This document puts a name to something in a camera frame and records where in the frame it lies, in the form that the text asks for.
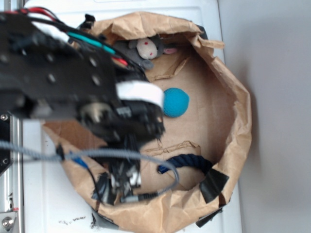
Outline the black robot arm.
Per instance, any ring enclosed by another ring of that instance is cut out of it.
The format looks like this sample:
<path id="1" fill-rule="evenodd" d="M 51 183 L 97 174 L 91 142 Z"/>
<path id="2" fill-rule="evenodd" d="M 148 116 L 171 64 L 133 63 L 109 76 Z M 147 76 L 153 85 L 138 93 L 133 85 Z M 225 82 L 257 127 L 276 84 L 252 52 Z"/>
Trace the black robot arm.
<path id="1" fill-rule="evenodd" d="M 42 8 L 0 14 L 0 110 L 21 119 L 76 119 L 107 143 L 52 160 L 107 162 L 122 202 L 152 199 L 166 188 L 134 195 L 139 149 L 160 138 L 163 91 L 143 69 L 104 39 L 67 26 Z"/>

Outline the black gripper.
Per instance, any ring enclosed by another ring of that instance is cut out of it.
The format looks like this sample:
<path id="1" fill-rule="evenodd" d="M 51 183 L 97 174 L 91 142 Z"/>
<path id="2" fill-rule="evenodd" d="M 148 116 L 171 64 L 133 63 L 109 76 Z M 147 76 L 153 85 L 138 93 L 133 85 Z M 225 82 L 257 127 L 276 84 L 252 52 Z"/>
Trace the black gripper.
<path id="1" fill-rule="evenodd" d="M 87 153 L 96 162 L 107 164 L 109 193 L 120 195 L 122 203 L 141 198 L 139 150 L 164 133 L 163 91 L 148 82 L 125 81 L 116 85 L 117 99 L 111 103 L 92 102 L 80 109 L 80 122 L 107 143 Z"/>

